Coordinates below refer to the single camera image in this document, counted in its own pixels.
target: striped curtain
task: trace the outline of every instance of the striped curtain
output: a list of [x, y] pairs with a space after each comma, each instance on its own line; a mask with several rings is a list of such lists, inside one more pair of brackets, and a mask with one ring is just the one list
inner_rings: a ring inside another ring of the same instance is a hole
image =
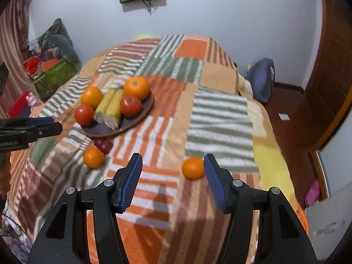
[[28, 11], [30, 0], [11, 0], [0, 16], [0, 61], [9, 70], [4, 93], [0, 97], [0, 119], [26, 90], [36, 92], [23, 62], [28, 44]]

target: green storage box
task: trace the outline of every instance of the green storage box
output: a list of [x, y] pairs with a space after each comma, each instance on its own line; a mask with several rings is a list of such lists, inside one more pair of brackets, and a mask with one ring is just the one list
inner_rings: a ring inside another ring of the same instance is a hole
[[66, 59], [60, 59], [55, 65], [40, 76], [33, 76], [33, 83], [42, 99], [51, 97], [57, 89], [69, 81], [76, 71]]

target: bed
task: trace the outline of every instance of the bed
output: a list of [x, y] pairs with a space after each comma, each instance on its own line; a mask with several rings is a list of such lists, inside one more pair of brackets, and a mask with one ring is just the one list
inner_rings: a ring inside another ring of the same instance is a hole
[[[147, 78], [154, 108], [143, 122], [115, 137], [104, 165], [91, 170], [82, 154], [93, 142], [73, 116], [80, 95], [93, 85], [105, 93], [131, 76]], [[97, 186], [126, 166], [133, 152], [142, 155], [143, 171], [131, 207], [117, 215], [130, 263], [216, 260], [229, 216], [216, 208], [205, 177], [190, 181], [182, 175], [189, 156], [213, 153], [221, 167], [249, 186], [279, 187], [303, 221], [269, 117], [212, 38], [168, 35], [103, 51], [32, 116], [53, 116], [63, 132], [12, 153], [9, 203], [31, 242], [67, 187]], [[91, 262], [98, 263], [91, 212], [87, 222]], [[247, 263], [254, 260], [257, 225], [255, 211]]]

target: plate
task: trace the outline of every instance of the plate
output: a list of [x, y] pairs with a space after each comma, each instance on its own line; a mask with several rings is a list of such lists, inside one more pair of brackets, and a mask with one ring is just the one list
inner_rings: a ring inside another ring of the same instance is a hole
[[142, 111], [134, 118], [126, 118], [123, 116], [121, 125], [118, 129], [110, 129], [105, 124], [99, 124], [95, 121], [93, 121], [90, 126], [82, 126], [82, 129], [88, 137], [101, 138], [118, 135], [141, 122], [148, 115], [149, 111], [153, 107], [153, 104], [154, 96], [152, 92], [150, 92], [148, 98], [142, 103]]

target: metal screw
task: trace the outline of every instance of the metal screw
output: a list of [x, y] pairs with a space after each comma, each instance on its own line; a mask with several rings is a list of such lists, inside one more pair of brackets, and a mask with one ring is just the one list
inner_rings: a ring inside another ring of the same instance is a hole
[[66, 189], [66, 193], [68, 195], [73, 194], [74, 192], [75, 192], [75, 188], [74, 187], [69, 187], [69, 188]]
[[114, 181], [113, 181], [113, 180], [106, 180], [106, 181], [104, 182], [104, 186], [106, 186], [106, 187], [112, 186], [113, 184], [114, 184]]
[[271, 188], [271, 192], [274, 195], [278, 195], [279, 193], [281, 193], [281, 190], [279, 188], [273, 187], [273, 188]]
[[235, 187], [241, 187], [243, 185], [243, 182], [241, 180], [234, 180], [232, 182], [232, 184], [235, 186]]

